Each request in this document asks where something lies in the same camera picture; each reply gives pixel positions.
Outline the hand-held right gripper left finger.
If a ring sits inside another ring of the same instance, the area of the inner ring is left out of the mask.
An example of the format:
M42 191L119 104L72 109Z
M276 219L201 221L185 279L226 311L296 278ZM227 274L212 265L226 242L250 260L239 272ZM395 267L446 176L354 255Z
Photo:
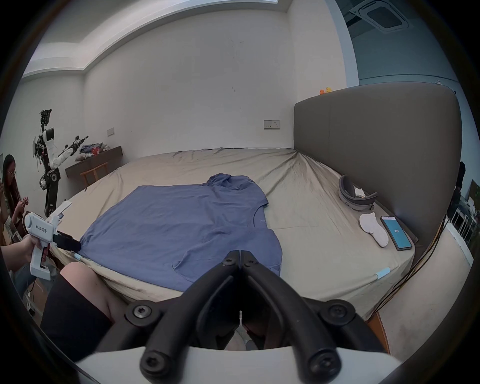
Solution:
M235 303L240 252L232 251L179 297L130 303L99 352L145 347L142 375L179 375L189 347L224 350L239 327Z

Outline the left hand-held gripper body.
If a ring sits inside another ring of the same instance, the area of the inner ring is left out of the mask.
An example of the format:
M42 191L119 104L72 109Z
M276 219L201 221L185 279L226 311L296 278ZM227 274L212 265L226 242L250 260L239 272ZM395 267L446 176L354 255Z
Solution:
M58 231L60 221L64 217L63 213L71 204L71 201L64 201L51 214L49 221L35 213L28 213L24 219L24 225L28 234L37 238L40 242L40 248L34 246L30 261L30 273L38 279L51 280L51 272L48 267L43 265L42 261L45 249L54 245L67 251L73 250L73 238Z

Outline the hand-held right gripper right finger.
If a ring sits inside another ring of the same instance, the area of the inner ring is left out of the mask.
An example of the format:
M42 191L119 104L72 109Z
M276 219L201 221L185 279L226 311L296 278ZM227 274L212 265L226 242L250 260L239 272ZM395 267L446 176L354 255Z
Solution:
M387 354L348 301L301 297L252 253L240 260L243 327L257 349L292 347L299 375L339 375L338 348Z

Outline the person's left hand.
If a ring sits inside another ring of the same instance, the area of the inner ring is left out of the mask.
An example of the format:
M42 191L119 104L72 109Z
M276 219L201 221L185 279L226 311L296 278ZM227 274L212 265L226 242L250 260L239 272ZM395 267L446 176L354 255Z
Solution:
M43 243L38 237L34 237L30 234L26 235L19 244L21 248L21 254L24 256L28 264L31 263L32 255L35 249L42 251L41 263L44 263L51 248L49 243L46 247L44 247Z

